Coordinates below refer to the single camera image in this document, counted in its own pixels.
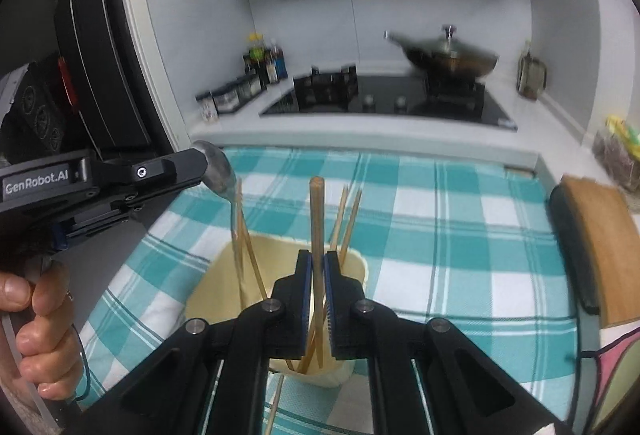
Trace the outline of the person's left hand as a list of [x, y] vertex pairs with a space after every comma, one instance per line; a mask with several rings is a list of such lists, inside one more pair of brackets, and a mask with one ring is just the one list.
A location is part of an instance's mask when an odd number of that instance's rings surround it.
[[30, 308], [35, 317], [16, 335], [22, 355], [17, 363], [6, 342], [1, 343], [1, 384], [20, 403], [35, 403], [27, 385], [35, 385], [40, 397], [64, 400], [74, 395], [84, 373], [77, 334], [73, 329], [74, 303], [67, 294], [70, 276], [54, 262], [35, 285], [14, 275], [1, 275], [1, 309], [16, 313]]

